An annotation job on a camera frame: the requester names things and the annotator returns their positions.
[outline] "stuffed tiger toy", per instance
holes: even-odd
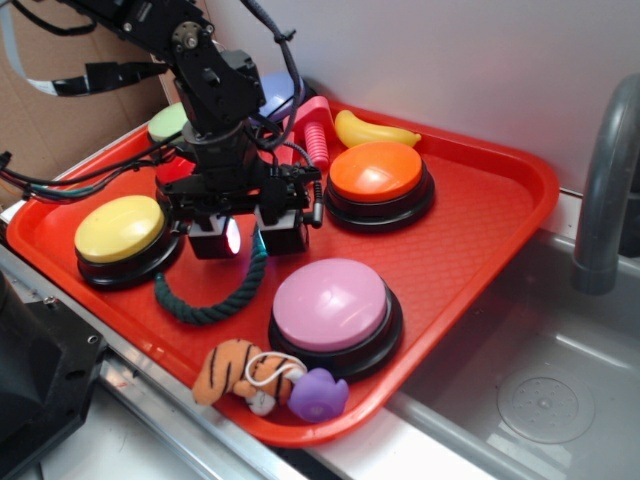
[[[247,365],[253,381],[246,378]],[[277,404],[286,404],[293,389],[292,380],[304,373],[304,365],[276,353],[264,353],[247,340],[227,340],[207,355],[192,388],[193,398],[200,405],[212,405],[233,392],[243,397],[254,413],[263,416]]]

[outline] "toy banana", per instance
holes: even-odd
[[[377,141],[400,142],[413,147],[421,138],[417,133],[403,128],[365,122],[349,110],[338,112],[335,128],[340,141],[349,148],[361,143]]]

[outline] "cardboard box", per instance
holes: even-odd
[[[54,1],[25,6],[57,26],[82,25],[87,19]],[[108,30],[90,35],[57,37],[40,29],[11,8],[23,67],[34,80],[84,75],[85,63],[149,61],[149,55]],[[78,98],[46,95],[20,78],[0,53],[0,151],[13,154],[10,168],[25,175],[53,178],[168,105],[158,78]],[[15,189],[0,181],[0,204],[19,200]]]

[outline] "sink drain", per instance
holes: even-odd
[[[538,443],[573,440],[591,426],[595,413],[587,386],[563,370],[544,366],[519,370],[498,392],[502,419]]]

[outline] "white wall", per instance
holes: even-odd
[[[260,0],[330,98],[514,146],[582,191],[610,94],[640,71],[638,0]],[[238,0],[207,0],[217,38],[284,68]]]

